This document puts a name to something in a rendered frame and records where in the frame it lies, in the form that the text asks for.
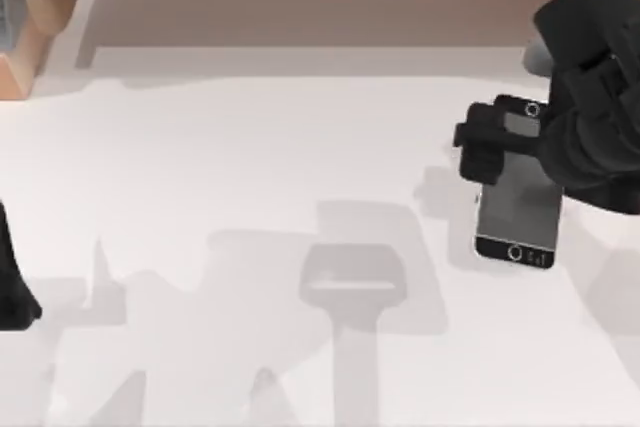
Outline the black smartphone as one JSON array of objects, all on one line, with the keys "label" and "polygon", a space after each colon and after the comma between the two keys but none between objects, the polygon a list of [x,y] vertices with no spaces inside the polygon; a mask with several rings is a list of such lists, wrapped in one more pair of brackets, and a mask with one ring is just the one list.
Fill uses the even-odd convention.
[{"label": "black smartphone", "polygon": [[482,258],[546,270],[554,266],[563,190],[539,161],[542,103],[498,95],[499,125],[513,136],[497,181],[480,192],[474,250]]}]

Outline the pale grey rounded box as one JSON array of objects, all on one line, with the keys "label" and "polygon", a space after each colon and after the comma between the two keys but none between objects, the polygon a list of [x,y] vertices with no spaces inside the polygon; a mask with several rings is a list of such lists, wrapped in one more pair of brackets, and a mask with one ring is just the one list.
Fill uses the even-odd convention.
[{"label": "pale grey rounded box", "polygon": [[551,78],[554,61],[543,39],[536,37],[525,47],[522,65],[527,73],[541,78]]}]

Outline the wooden drawer with grey inside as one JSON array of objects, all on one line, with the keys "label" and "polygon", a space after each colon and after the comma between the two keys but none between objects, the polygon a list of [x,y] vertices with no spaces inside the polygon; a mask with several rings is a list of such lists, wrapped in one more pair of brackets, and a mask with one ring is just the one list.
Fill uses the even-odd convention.
[{"label": "wooden drawer with grey inside", "polygon": [[0,0],[0,29],[8,43],[0,54],[40,56],[34,83],[46,63],[55,37],[68,25],[77,0]]}]

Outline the pale wooden drawer front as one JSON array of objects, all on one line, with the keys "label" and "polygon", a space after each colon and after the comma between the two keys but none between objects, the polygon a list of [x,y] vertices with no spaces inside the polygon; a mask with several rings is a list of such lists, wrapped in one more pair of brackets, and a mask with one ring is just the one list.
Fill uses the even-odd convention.
[{"label": "pale wooden drawer front", "polygon": [[39,55],[17,52],[0,54],[0,101],[28,98],[39,64]]}]

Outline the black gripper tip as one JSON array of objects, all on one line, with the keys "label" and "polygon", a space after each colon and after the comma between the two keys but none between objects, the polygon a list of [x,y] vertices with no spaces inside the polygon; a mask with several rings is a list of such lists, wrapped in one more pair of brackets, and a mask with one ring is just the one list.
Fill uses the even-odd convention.
[{"label": "black gripper tip", "polygon": [[0,201],[0,332],[27,330],[42,314],[19,269],[6,209]]}]

